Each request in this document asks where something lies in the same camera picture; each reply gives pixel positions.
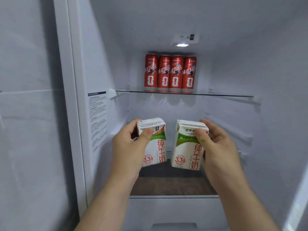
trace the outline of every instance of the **white milk carton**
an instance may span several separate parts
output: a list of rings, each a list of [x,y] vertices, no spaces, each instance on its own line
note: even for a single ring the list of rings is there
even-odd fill
[[[195,136],[195,129],[209,128],[202,122],[178,120],[176,123],[175,144],[171,156],[171,165],[176,168],[199,170],[203,164],[204,149]]]
[[[165,126],[166,123],[161,118],[152,118],[137,122],[138,135],[146,128],[153,128],[154,131],[150,142],[145,148],[142,167],[163,163],[167,160]]]

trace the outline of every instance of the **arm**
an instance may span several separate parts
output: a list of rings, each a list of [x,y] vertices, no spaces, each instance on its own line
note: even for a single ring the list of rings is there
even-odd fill
[[[279,231],[271,216],[248,185],[237,147],[227,133],[208,120],[210,129],[197,129],[205,149],[205,173],[221,198],[231,231]]]
[[[129,194],[138,177],[144,150],[153,134],[148,128],[133,141],[136,119],[121,129],[112,140],[112,167],[105,187],[92,202],[75,231],[118,231],[124,222]]]

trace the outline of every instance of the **crisper drawer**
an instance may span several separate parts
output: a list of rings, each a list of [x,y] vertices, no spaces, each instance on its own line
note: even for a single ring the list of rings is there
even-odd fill
[[[225,229],[219,198],[130,198],[123,230],[151,230],[155,224],[195,223],[198,229]]]

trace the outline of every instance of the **red can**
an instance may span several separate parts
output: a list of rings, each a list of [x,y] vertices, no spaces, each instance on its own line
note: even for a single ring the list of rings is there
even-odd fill
[[[195,83],[197,58],[186,57],[184,60],[182,91],[190,91]]]
[[[170,81],[170,61],[171,57],[162,55],[159,57],[158,82],[159,90],[168,90]]]
[[[182,73],[183,73],[183,56],[173,56],[171,58],[170,70],[170,86],[171,90],[179,90],[182,88]]]
[[[153,89],[157,87],[157,63],[156,54],[147,54],[145,56],[144,88]]]

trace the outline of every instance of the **instruction label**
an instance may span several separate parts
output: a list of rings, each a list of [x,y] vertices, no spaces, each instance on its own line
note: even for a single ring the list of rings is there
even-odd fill
[[[96,152],[107,139],[107,95],[105,91],[88,93],[90,109],[90,145]]]

